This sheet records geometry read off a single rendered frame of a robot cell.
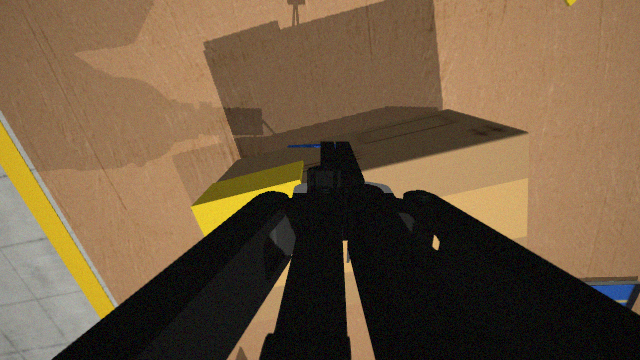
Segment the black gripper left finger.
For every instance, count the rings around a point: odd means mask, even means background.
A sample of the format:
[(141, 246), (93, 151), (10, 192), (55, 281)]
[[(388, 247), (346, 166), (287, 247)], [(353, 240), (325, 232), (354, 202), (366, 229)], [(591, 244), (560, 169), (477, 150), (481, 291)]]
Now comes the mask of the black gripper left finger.
[(352, 360), (334, 142), (255, 196), (51, 360), (227, 360), (290, 262), (259, 360)]

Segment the blue notebook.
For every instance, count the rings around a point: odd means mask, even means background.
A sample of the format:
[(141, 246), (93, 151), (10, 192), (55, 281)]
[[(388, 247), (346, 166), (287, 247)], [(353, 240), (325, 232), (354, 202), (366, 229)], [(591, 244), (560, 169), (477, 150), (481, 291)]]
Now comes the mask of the blue notebook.
[(631, 310), (640, 293), (640, 282), (638, 280), (592, 281), (585, 283)]

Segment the tan cardboard box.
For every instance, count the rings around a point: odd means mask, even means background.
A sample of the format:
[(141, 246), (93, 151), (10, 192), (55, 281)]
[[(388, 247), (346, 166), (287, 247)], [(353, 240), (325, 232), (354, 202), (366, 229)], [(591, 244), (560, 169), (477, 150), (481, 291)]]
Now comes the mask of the tan cardboard box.
[[(320, 142), (349, 142), (365, 182), (389, 186), (396, 198), (425, 190), (527, 248), (527, 131), (446, 109), (305, 144)], [(236, 160), (217, 182), (302, 160), (307, 183), (320, 147)]]

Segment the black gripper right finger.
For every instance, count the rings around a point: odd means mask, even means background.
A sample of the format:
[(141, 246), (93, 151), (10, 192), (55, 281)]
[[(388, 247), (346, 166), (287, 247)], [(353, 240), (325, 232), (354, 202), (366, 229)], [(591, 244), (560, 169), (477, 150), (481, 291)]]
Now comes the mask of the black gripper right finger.
[(336, 154), (375, 360), (640, 360), (639, 314), (435, 194), (365, 182), (349, 142)]

